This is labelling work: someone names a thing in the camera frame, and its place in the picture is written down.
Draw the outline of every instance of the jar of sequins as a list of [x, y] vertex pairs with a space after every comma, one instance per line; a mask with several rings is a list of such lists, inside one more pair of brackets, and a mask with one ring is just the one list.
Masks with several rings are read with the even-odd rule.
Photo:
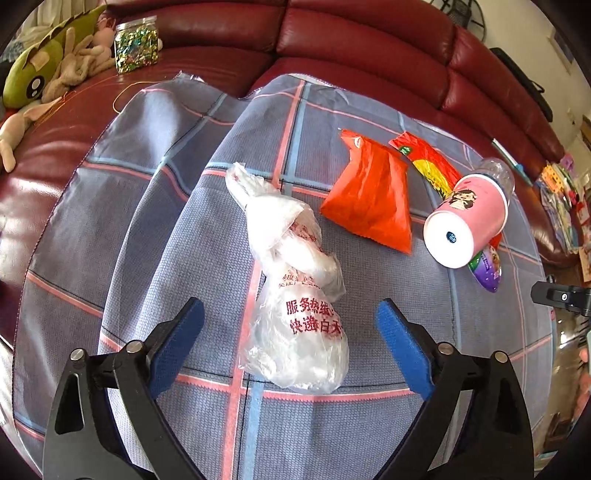
[[140, 18], [117, 25], [115, 65], [117, 72], [127, 73], [158, 61], [156, 17]]

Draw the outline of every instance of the white plastic bag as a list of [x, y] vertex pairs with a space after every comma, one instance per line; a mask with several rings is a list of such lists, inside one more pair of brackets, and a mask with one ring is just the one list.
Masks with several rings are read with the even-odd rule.
[[347, 336], [311, 277], [293, 268], [267, 277], [240, 365], [300, 393], [328, 394], [339, 388], [349, 369]]
[[347, 337], [330, 303], [345, 285], [336, 256], [322, 251], [314, 212], [238, 163], [226, 185], [246, 214], [252, 254], [267, 276], [239, 365], [283, 388], [332, 392], [349, 368]]

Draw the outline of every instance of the plaid tablecloth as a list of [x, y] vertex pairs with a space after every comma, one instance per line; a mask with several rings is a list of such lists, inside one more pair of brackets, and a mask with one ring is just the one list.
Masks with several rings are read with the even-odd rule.
[[[384, 297], [463, 353], [508, 352], [531, 424], [538, 424], [550, 386], [551, 324], [548, 308], [530, 300], [544, 274], [519, 201], [511, 199], [499, 249], [503, 276], [491, 294], [467, 268], [448, 270], [427, 252], [423, 223], [439, 200], [412, 166], [412, 255], [318, 215], [323, 246], [340, 259], [348, 290], [334, 305], [349, 337], [343, 386], [332, 395], [298, 395], [236, 367], [264, 279], [248, 249], [244, 215], [226, 190], [225, 169], [243, 162], [318, 212], [349, 160], [339, 128], [383, 144], [407, 130], [462, 173], [481, 161], [449, 134], [379, 102], [292, 76], [237, 100], [180, 75], [130, 101], [77, 169], [27, 272], [13, 401], [39, 466], [69, 352], [110, 352], [144, 339], [189, 296], [203, 300], [206, 325], [158, 403], [211, 480], [373, 478], [421, 404], [375, 329]], [[131, 458], [149, 468], [111, 393]], [[450, 453], [466, 407], [462, 397], [436, 462]]]

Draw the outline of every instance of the stuffed bunny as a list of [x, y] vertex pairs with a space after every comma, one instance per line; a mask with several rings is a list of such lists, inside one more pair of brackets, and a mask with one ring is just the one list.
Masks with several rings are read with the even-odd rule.
[[53, 78], [45, 86], [41, 101], [51, 102], [65, 95], [70, 87], [80, 85], [89, 76], [94, 76], [115, 65], [111, 58], [111, 48], [102, 45], [87, 48], [94, 37], [88, 35], [78, 45], [74, 45], [74, 29], [66, 31], [64, 59], [57, 66]]
[[9, 116], [2, 124], [0, 127], [0, 156], [7, 172], [11, 172], [17, 164], [13, 152], [21, 142], [27, 128], [31, 123], [39, 120], [58, 100], [59, 98], [51, 103], [40, 103], [39, 100], [36, 100]]

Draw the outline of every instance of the red snack bag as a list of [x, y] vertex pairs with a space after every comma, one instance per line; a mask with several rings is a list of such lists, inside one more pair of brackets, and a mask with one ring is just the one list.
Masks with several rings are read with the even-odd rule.
[[[419, 173], [427, 179], [442, 199], [451, 195], [454, 186], [462, 178], [462, 175], [443, 155], [422, 138], [404, 132], [389, 143], [413, 162]], [[501, 238], [502, 233], [499, 233], [489, 243], [496, 249], [501, 243]]]
[[343, 130], [350, 162], [320, 207], [322, 215], [355, 235], [411, 252], [407, 164], [370, 138]]

